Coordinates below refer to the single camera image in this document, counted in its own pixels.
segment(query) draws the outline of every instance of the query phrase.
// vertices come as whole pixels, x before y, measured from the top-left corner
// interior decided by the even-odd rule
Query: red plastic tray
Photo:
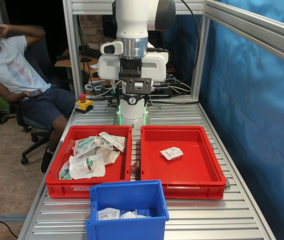
[[[168,161],[160,151],[184,153]],[[141,127],[141,180],[162,181],[167,199],[221,199],[226,179],[201,126]]]
[[[127,138],[127,147],[121,152],[114,164],[106,165],[103,177],[91,179],[59,180],[59,171],[63,164],[73,156],[75,140],[97,136],[101,132]],[[130,126],[73,126],[69,129],[46,177],[48,194],[52,198],[87,198],[89,188],[100,183],[124,182],[131,178],[132,128]]]

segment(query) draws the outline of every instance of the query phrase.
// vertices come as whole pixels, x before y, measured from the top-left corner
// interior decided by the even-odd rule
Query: hand
[[[11,32],[11,26],[7,24],[0,25],[0,38],[6,37]]]
[[[30,92],[29,91],[23,91],[23,94],[25,96],[25,98],[28,98],[30,96]]]

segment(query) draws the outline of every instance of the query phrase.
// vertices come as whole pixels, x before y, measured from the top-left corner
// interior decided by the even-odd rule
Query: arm
[[[16,103],[24,98],[29,97],[29,95],[30,94],[28,91],[23,91],[21,93],[12,93],[0,83],[0,97],[8,103]]]
[[[27,46],[31,46],[45,37],[45,30],[34,26],[19,25],[0,25],[0,38],[7,36],[9,33],[21,33],[25,35]]]

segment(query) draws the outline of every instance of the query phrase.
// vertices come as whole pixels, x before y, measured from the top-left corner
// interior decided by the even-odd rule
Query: blue backdrop
[[[223,0],[284,22],[284,1]],[[191,16],[165,34],[182,74],[192,68]],[[276,238],[284,240],[284,61],[212,22],[200,100]]]

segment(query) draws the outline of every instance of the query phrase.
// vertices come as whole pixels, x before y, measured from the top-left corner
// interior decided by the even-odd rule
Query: aluminum table
[[[222,200],[167,200],[170,221],[166,223],[165,240],[274,240],[266,220],[248,190],[243,178],[205,114],[201,104],[190,102],[190,96],[165,100],[167,104],[150,107],[152,125],[198,125],[204,127],[215,155],[230,183]],[[106,101],[95,101],[87,114],[73,112],[59,143],[60,148],[71,126],[112,125],[116,109]],[[140,160],[140,133],[133,131],[132,165]],[[132,181],[139,180],[132,175]],[[51,198],[43,179],[19,240],[86,240],[85,220],[90,217],[88,198]]]

